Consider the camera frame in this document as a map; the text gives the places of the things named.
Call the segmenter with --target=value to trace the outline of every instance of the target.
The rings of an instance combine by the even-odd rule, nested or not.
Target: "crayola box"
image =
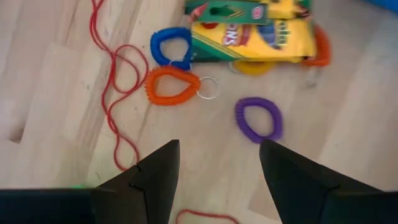
[[[266,25],[218,24],[207,29],[192,24],[192,61],[233,60],[299,62],[314,57],[311,21],[269,20]]]
[[[310,15],[310,0],[186,0],[185,14],[191,14],[194,10],[207,3],[207,7],[196,15],[200,22],[231,22],[259,24],[261,18],[256,18],[261,9],[264,17],[268,19],[294,19],[304,18]],[[222,11],[223,17],[214,12]]]

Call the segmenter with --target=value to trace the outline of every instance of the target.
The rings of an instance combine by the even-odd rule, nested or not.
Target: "red cord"
[[[200,217],[208,217],[208,218],[217,218],[217,219],[225,219],[225,220],[229,220],[235,224],[239,224],[239,222],[237,221],[237,219],[235,219],[234,217],[230,216],[230,215],[219,215],[219,214],[214,214],[214,213],[205,213],[205,212],[198,212],[198,211],[194,211],[194,210],[190,210],[190,209],[183,209],[181,211],[178,212],[178,215],[175,219],[175,224],[178,224],[178,219],[180,218],[181,215],[183,215],[184,213],[190,213],[192,215],[197,215]]]
[[[113,161],[119,170],[124,171],[124,170],[127,170],[128,167],[122,166],[119,161],[118,149],[119,149],[120,139],[125,140],[133,148],[134,153],[136,155],[136,162],[139,162],[140,156],[139,156],[138,148],[134,144],[134,142],[132,140],[130,140],[127,136],[120,133],[120,130],[119,130],[118,126],[116,125],[114,118],[112,117],[112,109],[117,103],[126,99],[128,96],[133,94],[137,89],[139,89],[141,87],[141,85],[145,82],[146,76],[149,72],[149,64],[148,64],[148,61],[147,61],[145,55],[137,47],[135,47],[133,45],[124,44],[124,45],[118,47],[114,52],[111,51],[108,46],[106,46],[106,44],[102,41],[100,34],[98,33],[98,30],[97,30],[98,11],[101,8],[101,6],[103,5],[104,0],[99,0],[98,3],[95,0],[91,0],[91,3],[93,5],[93,13],[91,14],[91,17],[90,17],[91,39],[101,50],[104,50],[105,52],[107,52],[109,54],[109,57],[111,58],[111,69],[109,71],[108,81],[106,82],[104,91],[102,92],[102,95],[101,95],[101,105],[102,105],[102,108],[106,115],[106,119],[108,121],[109,128],[112,130],[112,132],[116,136],[116,145],[115,145],[114,151],[113,151]],[[136,50],[145,63],[146,70],[145,70],[144,77],[141,81],[140,81],[141,75],[140,75],[140,72],[139,72],[137,66],[135,64],[133,64],[130,60],[119,55],[119,52],[125,48],[133,48],[134,50]],[[117,58],[121,59],[123,62],[127,62],[135,71],[135,74],[137,77],[136,83],[134,84],[133,87],[131,87],[128,90],[122,90],[116,84],[116,59]],[[112,86],[118,93],[123,94],[123,95],[116,101],[112,102],[110,104],[110,106],[107,108],[106,102],[105,102],[105,97],[106,97],[106,93],[108,92],[108,89],[110,86]]]

